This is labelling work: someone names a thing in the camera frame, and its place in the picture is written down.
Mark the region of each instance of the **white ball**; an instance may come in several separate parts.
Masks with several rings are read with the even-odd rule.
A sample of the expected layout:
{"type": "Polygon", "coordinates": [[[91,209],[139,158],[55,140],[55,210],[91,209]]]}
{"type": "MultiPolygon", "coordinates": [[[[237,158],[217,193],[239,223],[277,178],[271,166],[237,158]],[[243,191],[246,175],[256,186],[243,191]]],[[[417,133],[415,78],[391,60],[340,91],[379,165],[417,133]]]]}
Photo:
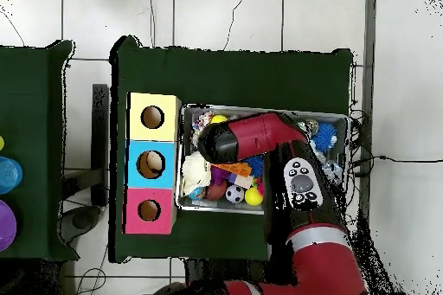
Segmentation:
{"type": "Polygon", "coordinates": [[[226,198],[232,203],[242,202],[245,198],[245,189],[233,184],[226,190],[226,198]]]}

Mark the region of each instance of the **pink cube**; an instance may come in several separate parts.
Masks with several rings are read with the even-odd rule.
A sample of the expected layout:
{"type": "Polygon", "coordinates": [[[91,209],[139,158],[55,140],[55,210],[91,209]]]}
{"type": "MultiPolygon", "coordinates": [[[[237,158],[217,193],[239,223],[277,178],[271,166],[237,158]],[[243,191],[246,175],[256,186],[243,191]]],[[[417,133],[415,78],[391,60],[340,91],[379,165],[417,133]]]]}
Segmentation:
{"type": "Polygon", "coordinates": [[[125,208],[125,234],[170,234],[175,216],[172,212],[172,189],[128,189],[125,208]],[[152,221],[144,220],[146,213],[140,212],[142,202],[154,202],[159,212],[152,221]]]}

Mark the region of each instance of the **green table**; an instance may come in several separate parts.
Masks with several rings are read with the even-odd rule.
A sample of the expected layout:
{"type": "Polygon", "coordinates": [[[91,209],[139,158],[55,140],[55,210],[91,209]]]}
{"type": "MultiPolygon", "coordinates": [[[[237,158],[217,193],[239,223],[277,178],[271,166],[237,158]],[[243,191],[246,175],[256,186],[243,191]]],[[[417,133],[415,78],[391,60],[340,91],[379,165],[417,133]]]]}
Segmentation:
{"type": "Polygon", "coordinates": [[[48,48],[0,47],[0,155],[15,159],[23,180],[1,195],[14,211],[17,235],[2,258],[76,260],[57,234],[61,208],[62,70],[72,43],[48,48]]]}
{"type": "Polygon", "coordinates": [[[114,45],[112,63],[110,260],[192,257],[266,260],[263,216],[179,210],[172,234],[121,233],[125,99],[129,92],[176,95],[183,103],[348,114],[352,53],[253,53],[114,45]]]}

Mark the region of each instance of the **shape sorter box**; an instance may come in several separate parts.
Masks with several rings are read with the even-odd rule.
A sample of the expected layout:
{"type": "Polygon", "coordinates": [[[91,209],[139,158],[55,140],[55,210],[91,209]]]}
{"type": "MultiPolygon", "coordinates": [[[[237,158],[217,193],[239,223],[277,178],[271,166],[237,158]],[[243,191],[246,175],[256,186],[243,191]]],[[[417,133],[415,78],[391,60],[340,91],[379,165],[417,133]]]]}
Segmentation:
{"type": "Polygon", "coordinates": [[[132,140],[144,141],[177,141],[178,117],[181,101],[174,95],[129,93],[129,128],[132,140]],[[159,125],[155,119],[153,128],[146,126],[150,115],[160,116],[159,125]]]}
{"type": "Polygon", "coordinates": [[[172,230],[177,216],[174,195],[180,105],[173,95],[128,93],[124,234],[170,234],[172,230]],[[151,170],[149,162],[155,158],[161,169],[151,170]],[[155,217],[140,212],[146,203],[154,206],[155,217]]]}
{"type": "Polygon", "coordinates": [[[176,210],[168,208],[173,197],[171,189],[131,189],[127,190],[126,234],[170,234],[171,222],[176,219],[176,210]],[[140,203],[155,201],[160,213],[155,221],[144,221],[139,216],[140,203]]]}

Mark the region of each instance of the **gray bin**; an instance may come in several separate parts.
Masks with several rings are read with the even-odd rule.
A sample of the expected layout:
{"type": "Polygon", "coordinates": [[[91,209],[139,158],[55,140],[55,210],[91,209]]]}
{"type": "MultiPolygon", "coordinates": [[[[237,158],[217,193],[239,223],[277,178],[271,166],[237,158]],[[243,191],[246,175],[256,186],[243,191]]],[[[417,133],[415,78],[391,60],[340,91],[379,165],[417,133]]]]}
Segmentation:
{"type": "Polygon", "coordinates": [[[348,161],[350,160],[350,118],[343,114],[315,113],[315,112],[295,112],[281,111],[261,108],[246,108],[236,106],[201,106],[197,104],[187,104],[182,106],[180,112],[181,137],[178,144],[177,160],[177,184],[176,184],[176,204],[184,210],[196,211],[215,211],[237,214],[255,214],[263,215],[263,208],[259,206],[250,206],[245,202],[231,203],[221,198],[218,201],[200,200],[193,201],[188,196],[183,196],[183,176],[182,165],[184,157],[196,151],[191,143],[193,134],[192,123],[195,119],[205,112],[212,111],[215,114],[223,114],[227,117],[237,115],[239,117],[251,116],[263,112],[281,112],[288,115],[291,119],[315,119],[318,122],[328,122],[337,128],[337,142],[334,147],[325,155],[328,160],[335,160],[343,168],[343,188],[346,190],[348,181],[348,161]]]}

